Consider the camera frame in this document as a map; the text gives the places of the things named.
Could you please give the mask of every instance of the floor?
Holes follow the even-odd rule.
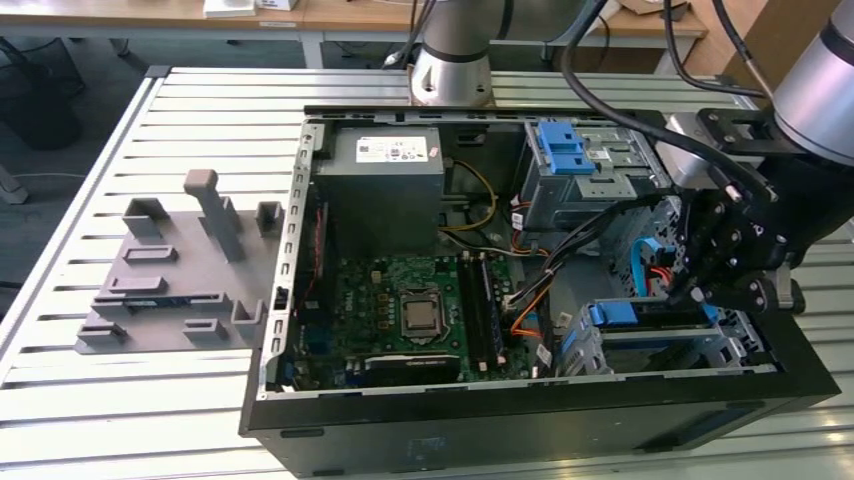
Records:
[[[62,150],[37,152],[0,123],[0,159],[13,175],[57,172],[85,175],[147,65],[304,67],[301,47],[296,42],[241,41],[232,45],[206,40],[131,40],[131,53],[123,59],[114,56],[105,39],[65,40],[65,46],[86,84],[82,94],[71,100],[83,125],[82,137]],[[326,43],[324,65],[326,68],[377,68],[389,50],[388,44]],[[532,47],[494,48],[490,62],[493,70],[548,69]],[[26,203],[9,206],[0,202],[0,281],[6,282],[26,279],[81,179],[39,176],[21,177],[18,181],[29,191]],[[0,318],[13,299],[14,291],[0,288]]]

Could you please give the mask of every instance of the power supply label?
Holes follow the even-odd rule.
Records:
[[[409,163],[428,159],[424,137],[361,137],[356,142],[356,163]]]

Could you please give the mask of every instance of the box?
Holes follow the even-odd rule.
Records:
[[[269,8],[272,10],[293,10],[298,0],[254,0],[257,8]]]
[[[254,15],[253,0],[204,0],[204,18],[250,17]]]
[[[687,0],[672,0],[673,8],[685,2]],[[619,3],[637,15],[664,10],[664,2],[660,0],[619,0]]]

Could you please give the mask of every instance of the white table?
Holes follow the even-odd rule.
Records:
[[[737,105],[671,77],[584,77],[617,107],[665,112]],[[581,107],[553,74],[496,73],[501,106]],[[405,103],[398,72],[175,68],[146,78],[0,324],[2,479],[285,479],[274,458],[237,436],[249,352],[79,356],[74,334],[126,231],[127,200],[182,194],[190,168],[213,168],[237,209],[284,200],[305,104]],[[429,472],[489,479],[849,478],[854,471],[854,245],[841,231],[795,277],[799,324],[843,389],[679,455],[596,458]]]

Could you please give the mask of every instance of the ram slot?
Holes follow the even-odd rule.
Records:
[[[468,344],[468,361],[474,371],[484,372],[489,362],[489,337],[484,335],[486,321],[486,301],[482,290],[482,277],[476,258],[462,254],[456,262],[462,323]]]
[[[497,298],[492,292],[492,273],[489,271],[489,263],[485,255],[480,254],[480,281],[482,282],[482,290],[485,292],[485,335],[488,338],[488,354],[489,365],[502,365],[506,363],[504,359],[504,340],[501,339],[500,311],[497,309]]]

